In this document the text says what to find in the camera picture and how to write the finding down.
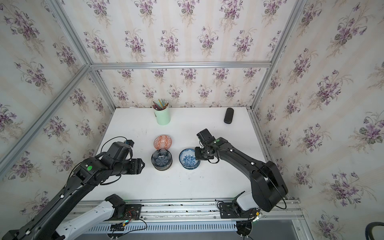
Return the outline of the blue floral shallow bowl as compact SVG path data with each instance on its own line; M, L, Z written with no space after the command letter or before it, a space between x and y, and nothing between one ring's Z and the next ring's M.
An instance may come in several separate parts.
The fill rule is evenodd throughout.
M195 165L198 162L195 158L195 150L194 149L182 150L179 154L179 161L181 165L186 165L186 166Z

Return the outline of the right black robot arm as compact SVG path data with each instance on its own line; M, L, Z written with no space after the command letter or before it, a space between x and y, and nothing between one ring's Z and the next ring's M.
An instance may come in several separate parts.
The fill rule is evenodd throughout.
M199 137L200 147L195 148L198 161L214 158L225 161L243 173L251 183L252 198L265 212L270 212L288 194L283 177L273 162L256 160L233 147L224 138Z

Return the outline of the dark navy flower bowl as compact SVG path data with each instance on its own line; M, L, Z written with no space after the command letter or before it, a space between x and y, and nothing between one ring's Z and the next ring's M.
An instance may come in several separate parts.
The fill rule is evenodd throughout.
M165 149L155 151L151 156L151 162L153 166L164 167L166 165L172 164L173 158L172 154Z

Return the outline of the blue damask patterned bowl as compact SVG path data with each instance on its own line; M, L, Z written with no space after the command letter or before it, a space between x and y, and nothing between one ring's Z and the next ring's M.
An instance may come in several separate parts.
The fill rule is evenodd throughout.
M193 166L186 166L186 165L182 165L185 169L187 169L187 170L194 170L194 169L196 169L197 167L199 167L200 166L200 162L198 161L195 165L193 165Z

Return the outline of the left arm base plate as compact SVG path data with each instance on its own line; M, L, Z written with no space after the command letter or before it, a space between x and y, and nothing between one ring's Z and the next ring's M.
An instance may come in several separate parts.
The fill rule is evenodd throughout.
M128 204L114 209L113 215L107 221L139 220L141 217L141 204Z

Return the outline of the red patterned bowl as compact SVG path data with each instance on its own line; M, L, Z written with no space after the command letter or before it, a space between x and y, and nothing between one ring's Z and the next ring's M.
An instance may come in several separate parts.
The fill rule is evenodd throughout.
M154 148L156 150L169 150L172 146L172 138L168 135L161 135L155 138L154 140Z

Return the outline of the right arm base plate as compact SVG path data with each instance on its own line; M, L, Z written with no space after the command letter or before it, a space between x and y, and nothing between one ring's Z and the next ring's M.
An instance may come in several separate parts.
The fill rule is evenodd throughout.
M259 208L245 211L239 205L232 202L218 201L216 205L221 219L252 219L260 212Z

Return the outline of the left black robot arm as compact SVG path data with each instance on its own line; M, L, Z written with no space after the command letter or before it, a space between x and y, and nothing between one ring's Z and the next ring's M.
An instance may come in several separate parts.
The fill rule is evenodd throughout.
M4 240L67 240L58 231L71 210L95 187L108 185L111 176L139 175L145 167L142 159L133 157L134 142L114 142L106 152L80 162L70 173L58 194L26 225L10 230Z

